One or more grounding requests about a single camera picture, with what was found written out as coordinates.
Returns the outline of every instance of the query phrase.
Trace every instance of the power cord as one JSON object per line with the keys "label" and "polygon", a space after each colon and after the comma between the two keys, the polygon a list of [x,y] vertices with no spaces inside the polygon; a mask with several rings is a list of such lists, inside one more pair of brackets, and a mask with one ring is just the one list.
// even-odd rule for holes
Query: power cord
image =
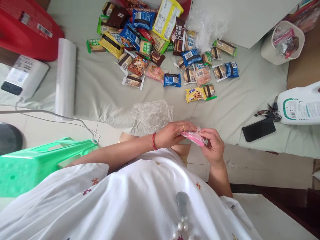
{"label": "power cord", "polygon": [[[77,125],[77,126],[81,126],[81,127],[84,127],[85,129],[87,129],[90,134],[92,135],[92,138],[91,138],[91,141],[94,143],[94,144],[98,144],[99,143],[99,140],[100,140],[100,135],[97,134],[95,131],[93,130],[90,130],[87,125],[80,119],[77,119],[77,118],[69,118],[69,117],[64,117],[64,116],[61,116],[59,114],[56,114],[56,113],[53,113],[53,112],[49,112],[49,111],[46,111],[46,110],[18,110],[17,107],[18,107],[18,104],[23,100],[23,98],[20,98],[19,101],[16,102],[15,106],[14,106],[14,111],[0,111],[0,114],[12,114],[12,113],[21,113],[23,115],[26,115],[28,117],[33,117],[33,118],[37,118],[37,119],[41,119],[41,120],[44,120],[44,121],[47,121],[47,122],[56,122],[56,123],[66,123],[66,124],[72,124],[72,125]],[[31,115],[28,115],[28,114],[25,114],[25,113],[33,113],[33,112],[42,112],[42,113],[48,113],[48,114],[51,114],[53,116],[56,116],[56,117],[61,117],[61,118],[66,118],[66,119],[69,119],[69,120],[74,120],[74,121],[78,121],[78,122],[81,122],[82,125],[79,125],[79,124],[75,124],[75,123],[68,123],[68,122],[60,122],[60,121],[51,121],[51,120],[47,120],[47,119],[43,119],[43,118],[39,118],[39,117],[35,117],[35,116],[31,116]]]}

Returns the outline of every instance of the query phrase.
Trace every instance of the black smartphone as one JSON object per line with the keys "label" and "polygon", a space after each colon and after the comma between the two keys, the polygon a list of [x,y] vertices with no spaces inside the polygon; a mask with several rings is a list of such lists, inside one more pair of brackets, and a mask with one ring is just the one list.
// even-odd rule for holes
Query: black smartphone
{"label": "black smartphone", "polygon": [[247,142],[252,142],[276,131],[273,119],[266,118],[242,128]]}

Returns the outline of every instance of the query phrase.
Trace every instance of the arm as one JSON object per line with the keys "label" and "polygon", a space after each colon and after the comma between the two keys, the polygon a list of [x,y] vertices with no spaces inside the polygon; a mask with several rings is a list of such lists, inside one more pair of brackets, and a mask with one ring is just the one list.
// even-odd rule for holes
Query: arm
{"label": "arm", "polygon": [[[186,131],[197,130],[196,126],[190,122],[170,122],[156,134],[156,148],[172,147],[185,139],[185,137],[180,135],[184,130],[183,126]],[[106,163],[109,165],[108,173],[110,174],[139,155],[153,150],[152,134],[149,134],[140,138],[100,148],[73,161],[66,167],[83,163]]]}
{"label": "arm", "polygon": [[223,160],[224,142],[216,129],[203,128],[199,134],[208,139],[208,144],[201,147],[204,156],[210,162],[208,185],[219,197],[233,198],[226,164]]}

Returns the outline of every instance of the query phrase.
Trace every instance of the trash can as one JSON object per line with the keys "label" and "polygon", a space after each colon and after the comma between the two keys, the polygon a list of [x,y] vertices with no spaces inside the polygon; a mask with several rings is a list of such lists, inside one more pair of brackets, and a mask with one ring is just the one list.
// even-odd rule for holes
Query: trash can
{"label": "trash can", "polygon": [[[278,26],[288,26],[293,28],[294,34],[299,38],[299,48],[287,59],[285,59],[282,55],[276,53],[276,48],[272,43],[273,35]],[[292,24],[288,21],[281,21],[270,33],[267,38],[264,40],[262,47],[261,47],[261,55],[263,58],[267,59],[269,62],[273,63],[274,65],[281,65],[285,62],[289,62],[292,59],[296,59],[300,56],[302,48],[304,46],[305,36],[303,31],[298,28],[296,25]]]}

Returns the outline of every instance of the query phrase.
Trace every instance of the person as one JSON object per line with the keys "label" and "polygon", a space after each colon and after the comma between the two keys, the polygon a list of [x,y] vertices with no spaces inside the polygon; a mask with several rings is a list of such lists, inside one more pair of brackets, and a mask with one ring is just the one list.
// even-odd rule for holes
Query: person
{"label": "person", "polygon": [[156,134],[100,148],[50,174],[0,213],[0,238],[261,239],[233,199],[224,142],[203,128],[208,184],[171,149],[197,131],[170,122]]}

